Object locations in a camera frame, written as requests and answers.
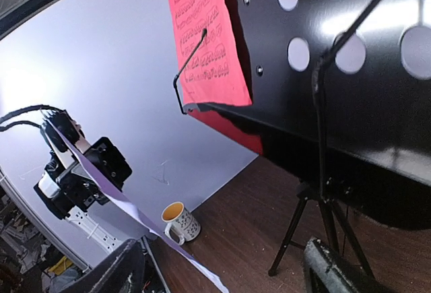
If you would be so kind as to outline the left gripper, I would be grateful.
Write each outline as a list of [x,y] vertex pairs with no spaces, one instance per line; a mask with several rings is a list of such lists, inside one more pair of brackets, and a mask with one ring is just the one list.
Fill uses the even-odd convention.
[[100,205],[109,202],[106,195],[110,190],[102,190],[101,186],[114,186],[121,191],[131,174],[132,169],[119,149],[109,138],[101,137],[55,181],[72,206],[86,212],[95,202]]

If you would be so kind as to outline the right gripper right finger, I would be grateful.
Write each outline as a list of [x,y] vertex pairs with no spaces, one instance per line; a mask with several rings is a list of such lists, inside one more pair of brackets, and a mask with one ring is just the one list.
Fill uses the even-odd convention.
[[310,239],[304,250],[307,292],[392,292],[346,261],[321,239]]

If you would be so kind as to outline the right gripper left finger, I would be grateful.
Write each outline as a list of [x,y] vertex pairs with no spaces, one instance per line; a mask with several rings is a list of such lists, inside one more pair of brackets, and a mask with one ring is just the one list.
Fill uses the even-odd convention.
[[128,239],[97,267],[66,285],[59,283],[51,292],[142,292],[145,255],[138,240]]

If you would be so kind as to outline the lavender paper sheet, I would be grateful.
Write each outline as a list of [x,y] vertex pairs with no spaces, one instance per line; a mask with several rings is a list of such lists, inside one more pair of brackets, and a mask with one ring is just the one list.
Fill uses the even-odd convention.
[[95,182],[100,191],[109,198],[117,207],[123,210],[136,222],[145,226],[150,232],[159,236],[169,247],[182,255],[200,273],[202,273],[213,285],[223,293],[229,293],[229,289],[223,285],[220,277],[208,270],[204,265],[196,261],[192,255],[188,254],[180,245],[169,239],[164,231],[152,222],[136,205],[134,205],[121,191],[119,191],[79,150],[71,145],[70,150],[85,170],[88,176]]

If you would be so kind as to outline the red sheet music paper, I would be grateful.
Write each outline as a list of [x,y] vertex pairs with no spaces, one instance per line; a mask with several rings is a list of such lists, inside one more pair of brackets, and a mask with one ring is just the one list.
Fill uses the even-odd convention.
[[253,103],[251,59],[237,0],[168,0],[178,73],[173,86],[184,115],[215,129],[254,153],[261,138],[241,119],[216,109]]

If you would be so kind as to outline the black music stand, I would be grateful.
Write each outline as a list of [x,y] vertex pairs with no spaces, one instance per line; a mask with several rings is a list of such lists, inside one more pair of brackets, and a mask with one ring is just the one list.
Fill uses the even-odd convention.
[[325,230],[338,203],[430,228],[430,0],[225,0],[248,106],[184,113],[312,187]]

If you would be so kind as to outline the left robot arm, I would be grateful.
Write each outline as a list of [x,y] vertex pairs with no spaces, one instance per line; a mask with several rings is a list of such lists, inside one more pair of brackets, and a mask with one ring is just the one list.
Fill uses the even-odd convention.
[[[74,158],[64,164],[59,152],[50,149],[51,159],[44,167],[44,174],[34,186],[47,209],[59,220],[66,220],[87,234],[108,254],[111,254],[121,241],[109,234],[99,223],[88,215],[94,204],[105,205],[109,199],[102,194],[95,182]],[[125,157],[107,137],[101,137],[91,145],[84,156],[107,177],[118,189],[131,176],[132,169]]]

